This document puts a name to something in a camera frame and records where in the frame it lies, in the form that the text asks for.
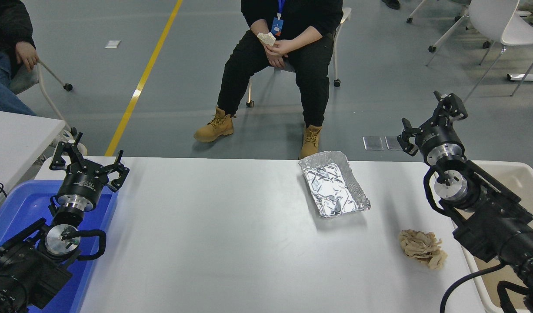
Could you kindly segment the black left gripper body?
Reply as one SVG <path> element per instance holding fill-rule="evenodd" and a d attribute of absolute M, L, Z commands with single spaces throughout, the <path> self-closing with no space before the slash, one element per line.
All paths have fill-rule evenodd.
<path fill-rule="evenodd" d="M 104 176 L 87 174 L 79 170 L 65 169 L 66 176 L 57 193 L 58 201 L 66 201 L 68 197 L 79 196 L 87 201 L 98 201 L 103 187 Z"/>

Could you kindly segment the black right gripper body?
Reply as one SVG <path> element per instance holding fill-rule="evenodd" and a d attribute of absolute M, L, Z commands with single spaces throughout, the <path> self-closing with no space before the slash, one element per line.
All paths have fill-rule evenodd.
<path fill-rule="evenodd" d="M 426 127 L 416 136 L 416 145 L 424 162 L 464 156 L 463 143 L 451 125 Z"/>

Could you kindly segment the person's hand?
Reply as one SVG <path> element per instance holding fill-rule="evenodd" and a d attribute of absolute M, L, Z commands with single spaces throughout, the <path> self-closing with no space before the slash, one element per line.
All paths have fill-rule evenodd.
<path fill-rule="evenodd" d="M 17 42 L 15 45 L 15 54 L 18 65 L 24 65 L 29 73 L 39 62 L 36 48 L 29 42 Z"/>

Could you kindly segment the person's left hand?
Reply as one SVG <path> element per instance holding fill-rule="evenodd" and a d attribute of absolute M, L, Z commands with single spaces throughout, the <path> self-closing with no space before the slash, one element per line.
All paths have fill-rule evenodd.
<path fill-rule="evenodd" d="M 300 44 L 297 40 L 280 40 L 276 41 L 275 44 L 270 47 L 270 51 L 273 52 L 274 55 L 277 56 L 284 56 L 288 55 L 288 53 L 292 51 L 296 51 L 302 47 L 302 44 Z"/>

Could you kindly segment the person's right hand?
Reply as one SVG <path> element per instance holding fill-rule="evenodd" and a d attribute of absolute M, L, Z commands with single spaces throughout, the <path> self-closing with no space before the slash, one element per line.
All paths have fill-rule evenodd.
<path fill-rule="evenodd" d="M 285 67 L 284 59 L 289 57 L 288 54 L 283 51 L 283 48 L 285 47 L 286 41 L 276 41 L 272 46 L 269 46 L 268 44 L 264 45 L 269 65 L 278 69 L 283 69 Z"/>

